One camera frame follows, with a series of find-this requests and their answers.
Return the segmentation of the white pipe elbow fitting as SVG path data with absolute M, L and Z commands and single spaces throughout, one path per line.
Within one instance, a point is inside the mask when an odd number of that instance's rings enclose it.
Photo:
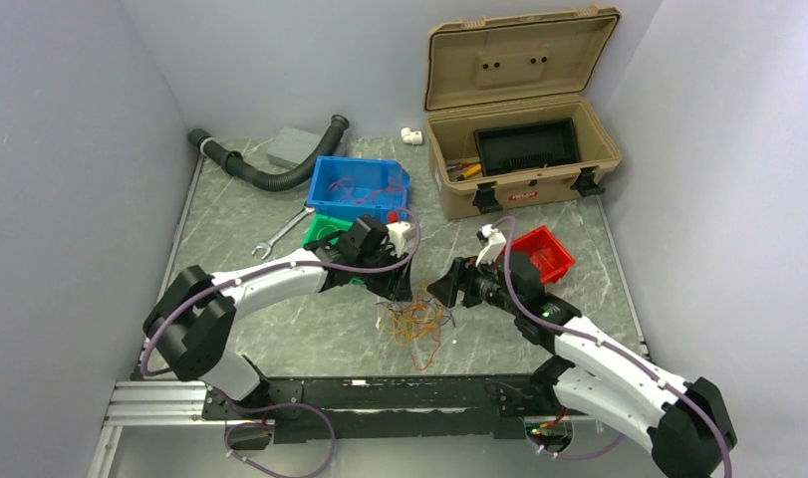
M 404 127 L 400 131 L 401 139 L 404 144 L 408 145 L 422 145 L 423 135 L 420 130 L 413 130 L 409 127 Z

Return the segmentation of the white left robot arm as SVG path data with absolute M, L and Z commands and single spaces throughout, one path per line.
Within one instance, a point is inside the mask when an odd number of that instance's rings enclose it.
M 344 231 L 260 265 L 219 273 L 188 267 L 143 323 L 147 344 L 140 372 L 155 376 L 148 365 L 151 355 L 159 353 L 166 371 L 179 380 L 202 381 L 219 390 L 238 415 L 255 417 L 270 401 L 270 381 L 249 358 L 229 350 L 233 325 L 288 299 L 321 294 L 353 280 L 378 297 L 407 301 L 409 264 L 419 242 L 420 227 L 412 213 L 390 224 L 363 215 Z

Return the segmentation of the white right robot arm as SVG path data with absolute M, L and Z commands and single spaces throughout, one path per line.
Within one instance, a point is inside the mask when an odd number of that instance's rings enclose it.
M 536 409 L 594 417 L 642 446 L 668 477 L 726 468 L 737 436 L 719 388 L 668 372 L 618 344 L 579 309 L 548 292 L 523 253 L 478 265 L 457 257 L 427 286 L 444 306 L 488 304 L 514 318 L 550 358 L 530 376 Z

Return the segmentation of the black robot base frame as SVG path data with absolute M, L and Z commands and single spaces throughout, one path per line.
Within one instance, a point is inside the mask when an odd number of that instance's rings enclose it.
M 325 439 L 485 435 L 524 439 L 529 431 L 569 442 L 577 412 L 529 373 L 388 376 L 271 376 L 267 393 L 239 407 L 209 386 L 206 421 L 265 422 L 276 444 Z

